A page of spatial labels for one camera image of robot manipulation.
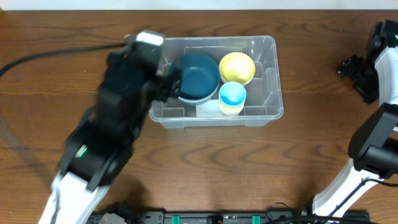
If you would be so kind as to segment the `yellow cup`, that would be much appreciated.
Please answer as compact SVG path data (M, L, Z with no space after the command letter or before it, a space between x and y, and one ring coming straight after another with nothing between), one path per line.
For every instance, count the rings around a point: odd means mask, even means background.
M244 108L244 102L239 105L228 105L222 101L219 101L219 107L221 111L241 111Z

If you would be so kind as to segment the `cream cup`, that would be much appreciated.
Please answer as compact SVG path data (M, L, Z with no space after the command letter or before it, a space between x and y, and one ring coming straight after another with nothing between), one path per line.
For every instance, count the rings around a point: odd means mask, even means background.
M241 111L221 111L222 116L239 116L243 110Z

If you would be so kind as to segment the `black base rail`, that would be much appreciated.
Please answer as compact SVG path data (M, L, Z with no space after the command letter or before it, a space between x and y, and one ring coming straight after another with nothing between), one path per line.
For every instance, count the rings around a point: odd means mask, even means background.
M134 211L126 203L114 203L104 210L93 212L89 224L261 224L261 223L321 223L318 220L302 220L299 214L288 206L272 206L264 211L215 211L215 212L168 212L164 209Z

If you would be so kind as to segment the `clear plastic storage container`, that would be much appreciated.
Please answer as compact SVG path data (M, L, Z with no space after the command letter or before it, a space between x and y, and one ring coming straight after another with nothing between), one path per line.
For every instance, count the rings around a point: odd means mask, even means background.
M241 52L254 60L254 78L245 86L247 97L240 114L224 114L215 93L201 105L176 98L154 101L150 118L165 128L196 126L264 126L284 113L275 40L268 35L235 37L169 37L158 72L166 75L174 60L185 54L205 54L215 62L228 53Z

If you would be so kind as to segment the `light blue cup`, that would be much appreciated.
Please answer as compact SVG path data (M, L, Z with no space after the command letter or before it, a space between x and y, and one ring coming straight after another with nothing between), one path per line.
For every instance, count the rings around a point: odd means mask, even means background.
M224 83L219 91L219 99L225 105L239 106L246 100L246 89L238 82Z

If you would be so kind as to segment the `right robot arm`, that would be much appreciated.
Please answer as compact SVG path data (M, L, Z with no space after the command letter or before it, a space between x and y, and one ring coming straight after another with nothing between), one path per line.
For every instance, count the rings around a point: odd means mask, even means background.
M397 174L397 47L377 57L379 108L349 142L349 159L331 184L312 201L317 216L342 217L367 190Z

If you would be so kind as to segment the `small yellow bowl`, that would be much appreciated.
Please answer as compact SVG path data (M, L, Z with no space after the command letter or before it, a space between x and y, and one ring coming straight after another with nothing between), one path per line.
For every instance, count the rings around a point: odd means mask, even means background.
M219 70L225 83L238 82L247 85L253 79L256 67L250 56L241 52L231 52L221 59Z

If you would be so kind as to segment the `blue bowl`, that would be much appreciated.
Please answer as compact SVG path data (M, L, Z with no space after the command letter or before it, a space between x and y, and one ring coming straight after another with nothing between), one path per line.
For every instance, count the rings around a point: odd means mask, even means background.
M183 66L181 95L193 99L204 98L216 91L220 84L220 71L216 62L205 54L186 54L179 57Z

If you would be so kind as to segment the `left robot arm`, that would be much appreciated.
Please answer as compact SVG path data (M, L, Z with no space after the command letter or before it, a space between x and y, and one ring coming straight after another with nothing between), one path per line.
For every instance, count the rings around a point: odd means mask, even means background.
M40 223L85 223L131 158L151 103L178 96L181 72L157 74L162 48L135 42L108 55L97 102L67 138Z

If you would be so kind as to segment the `large cream bowl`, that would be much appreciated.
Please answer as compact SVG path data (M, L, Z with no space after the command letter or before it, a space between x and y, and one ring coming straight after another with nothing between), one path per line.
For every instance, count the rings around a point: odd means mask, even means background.
M210 94L204 98L193 99L189 95L181 95L178 97L178 99L181 102L189 104L189 105L201 105L201 104L206 103L209 100L212 100L216 95L217 95L217 91L214 91L212 94Z

